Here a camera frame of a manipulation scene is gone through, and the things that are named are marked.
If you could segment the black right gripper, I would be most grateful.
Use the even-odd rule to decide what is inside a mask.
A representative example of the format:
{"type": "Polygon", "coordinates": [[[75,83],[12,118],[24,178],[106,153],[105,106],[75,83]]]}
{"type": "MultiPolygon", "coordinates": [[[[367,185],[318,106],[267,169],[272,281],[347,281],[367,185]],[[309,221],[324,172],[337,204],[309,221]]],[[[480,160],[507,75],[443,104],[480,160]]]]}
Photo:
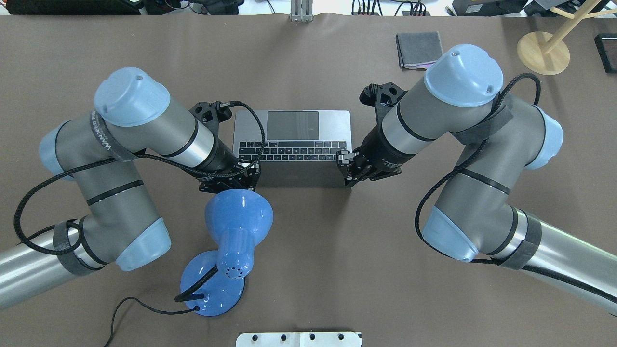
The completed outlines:
{"type": "Polygon", "coordinates": [[[400,167],[407,162],[407,154],[395,149],[382,130],[385,115],[390,112],[406,93],[394,83],[370,84],[359,96],[364,105],[374,107],[376,125],[353,151],[336,153],[339,170],[344,177],[344,186],[353,187],[359,181],[372,181],[399,175],[400,167]]]}

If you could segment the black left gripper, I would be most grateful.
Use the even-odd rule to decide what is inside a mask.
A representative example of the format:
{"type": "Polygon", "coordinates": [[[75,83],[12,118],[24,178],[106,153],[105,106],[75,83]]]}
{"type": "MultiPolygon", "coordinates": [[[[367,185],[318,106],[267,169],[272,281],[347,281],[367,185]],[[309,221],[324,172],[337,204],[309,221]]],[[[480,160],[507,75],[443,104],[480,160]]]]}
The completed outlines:
{"type": "Polygon", "coordinates": [[[189,171],[201,183],[199,190],[202,192],[220,193],[229,189],[253,191],[260,178],[259,157],[255,160],[240,160],[218,137],[219,123],[231,118],[230,108],[234,106],[242,106],[249,110],[259,128],[262,128],[257,114],[243,102],[198,102],[190,110],[196,121],[205,126],[214,139],[213,147],[205,162],[189,171]]]}

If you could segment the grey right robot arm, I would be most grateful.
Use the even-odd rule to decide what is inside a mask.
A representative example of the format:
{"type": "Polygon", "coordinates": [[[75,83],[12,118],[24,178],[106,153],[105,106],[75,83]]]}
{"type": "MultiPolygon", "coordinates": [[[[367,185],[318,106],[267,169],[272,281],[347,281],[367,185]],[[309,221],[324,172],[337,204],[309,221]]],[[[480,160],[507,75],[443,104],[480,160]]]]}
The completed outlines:
{"type": "Polygon", "coordinates": [[[560,151],[561,125],[538,107],[538,77],[522,73],[503,85],[485,50],[459,44],[407,92],[370,85],[361,94],[376,126],[353,151],[338,151],[345,182],[399,175],[401,165],[450,133],[465,149],[426,193],[441,193],[423,226],[425,244],[461,262],[524,270],[616,314],[616,257],[507,203],[525,169],[560,151]]]}

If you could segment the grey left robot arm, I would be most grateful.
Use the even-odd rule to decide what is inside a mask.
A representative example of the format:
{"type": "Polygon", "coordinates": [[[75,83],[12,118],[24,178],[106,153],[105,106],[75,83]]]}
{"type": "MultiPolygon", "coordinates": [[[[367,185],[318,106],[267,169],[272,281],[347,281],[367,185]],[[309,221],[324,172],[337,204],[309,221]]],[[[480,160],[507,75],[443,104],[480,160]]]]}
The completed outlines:
{"type": "Polygon", "coordinates": [[[132,271],[164,255],[171,239],[135,160],[172,165],[197,179],[202,192],[254,190],[264,148],[246,160],[220,140],[218,125],[239,101],[183,107],[143,70],[124,67],[103,81],[87,116],[65,121],[40,141],[52,177],[18,203],[20,243],[1,253],[1,308],[7,309],[114,262],[132,271]],[[90,213],[27,236],[22,214],[44,187],[76,182],[90,213]]]}

